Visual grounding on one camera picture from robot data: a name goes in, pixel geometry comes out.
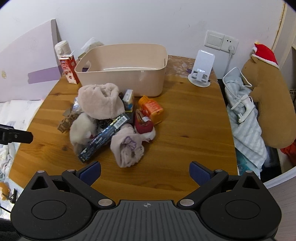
black cable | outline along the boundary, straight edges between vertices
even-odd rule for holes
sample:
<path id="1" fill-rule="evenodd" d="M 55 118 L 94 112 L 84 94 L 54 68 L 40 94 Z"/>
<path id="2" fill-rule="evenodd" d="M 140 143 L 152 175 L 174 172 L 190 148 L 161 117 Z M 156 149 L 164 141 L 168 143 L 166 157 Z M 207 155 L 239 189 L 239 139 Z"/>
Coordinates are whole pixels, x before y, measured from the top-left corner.
<path id="1" fill-rule="evenodd" d="M 5 211 L 7 211 L 7 212 L 11 213 L 10 211 L 8 211 L 7 209 L 5 209 L 5 208 L 4 208 L 4 207 L 2 207 L 2 206 L 0 206 L 0 208 L 2 208 L 3 210 L 5 210 Z"/>

red fabric item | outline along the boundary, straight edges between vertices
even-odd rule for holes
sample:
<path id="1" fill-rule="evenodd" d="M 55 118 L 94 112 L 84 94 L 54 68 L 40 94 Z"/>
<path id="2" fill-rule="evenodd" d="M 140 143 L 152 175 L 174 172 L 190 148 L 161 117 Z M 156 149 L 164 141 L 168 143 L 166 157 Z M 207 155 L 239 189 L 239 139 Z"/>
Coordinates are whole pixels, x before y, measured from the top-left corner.
<path id="1" fill-rule="evenodd" d="M 255 44 L 253 50 L 255 51 L 255 54 L 253 54 L 253 56 L 279 68 L 274 53 L 267 46 L 265 46 L 264 44 Z"/>
<path id="2" fill-rule="evenodd" d="M 142 119 L 143 117 L 143 113 L 139 109 L 136 109 L 134 122 L 137 132 L 139 134 L 148 133 L 153 130 L 153 122 L 150 119 L 144 122 L 144 120 Z"/>
<path id="3" fill-rule="evenodd" d="M 288 147 L 280 149 L 282 153 L 286 154 L 290 162 L 296 166 L 296 140 Z"/>

white wall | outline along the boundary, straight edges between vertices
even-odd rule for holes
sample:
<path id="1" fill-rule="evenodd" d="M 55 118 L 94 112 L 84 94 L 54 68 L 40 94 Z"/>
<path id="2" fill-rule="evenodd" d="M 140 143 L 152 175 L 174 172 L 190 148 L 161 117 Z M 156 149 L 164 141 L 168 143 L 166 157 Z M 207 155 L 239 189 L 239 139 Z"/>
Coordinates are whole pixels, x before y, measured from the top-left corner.
<path id="1" fill-rule="evenodd" d="M 281 73 L 289 89 L 296 88 L 296 50 L 291 48 L 288 57 L 281 68 Z"/>
<path id="2" fill-rule="evenodd" d="M 222 77 L 226 52 L 204 46 L 208 29 L 239 39 L 231 67 L 242 67 L 255 41 L 272 47 L 282 0 L 11 0 L 0 10 L 0 51 L 50 19 L 72 50 L 96 37 L 104 44 L 162 44 L 171 55 L 195 58 L 199 49 L 216 55 Z"/>

stuffed animal ear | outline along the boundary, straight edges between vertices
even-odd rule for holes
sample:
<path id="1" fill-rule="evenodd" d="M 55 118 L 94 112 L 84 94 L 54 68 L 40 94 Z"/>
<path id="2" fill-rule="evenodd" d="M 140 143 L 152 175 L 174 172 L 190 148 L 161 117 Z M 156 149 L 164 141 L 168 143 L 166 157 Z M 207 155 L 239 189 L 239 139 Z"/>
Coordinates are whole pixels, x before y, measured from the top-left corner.
<path id="1" fill-rule="evenodd" d="M 255 62 L 255 63 L 258 63 L 259 59 L 254 57 L 253 55 L 251 55 L 251 59 Z"/>

wooden table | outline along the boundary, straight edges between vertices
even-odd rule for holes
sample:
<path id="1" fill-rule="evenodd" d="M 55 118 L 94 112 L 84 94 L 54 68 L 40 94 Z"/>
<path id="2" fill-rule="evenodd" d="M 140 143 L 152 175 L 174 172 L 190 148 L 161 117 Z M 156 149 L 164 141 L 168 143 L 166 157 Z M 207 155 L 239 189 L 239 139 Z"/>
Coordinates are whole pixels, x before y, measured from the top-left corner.
<path id="1" fill-rule="evenodd" d="M 207 88 L 192 85 L 178 75 L 165 77 L 162 94 L 155 98 L 165 110 L 156 137 L 144 143 L 144 156 L 129 168 L 117 166 L 108 146 L 94 160 L 102 165 L 101 177 L 92 185 L 104 195 L 119 199 L 177 202 L 198 185 L 189 176 L 189 163 L 237 174 L 237 163 L 228 115 L 216 77 Z M 34 173 L 46 170 L 60 175 L 84 165 L 73 153 L 69 133 L 57 130 L 63 112 L 70 107 L 80 85 L 62 78 L 35 115 L 28 131 L 31 144 L 21 144 L 9 177 L 25 187 Z"/>

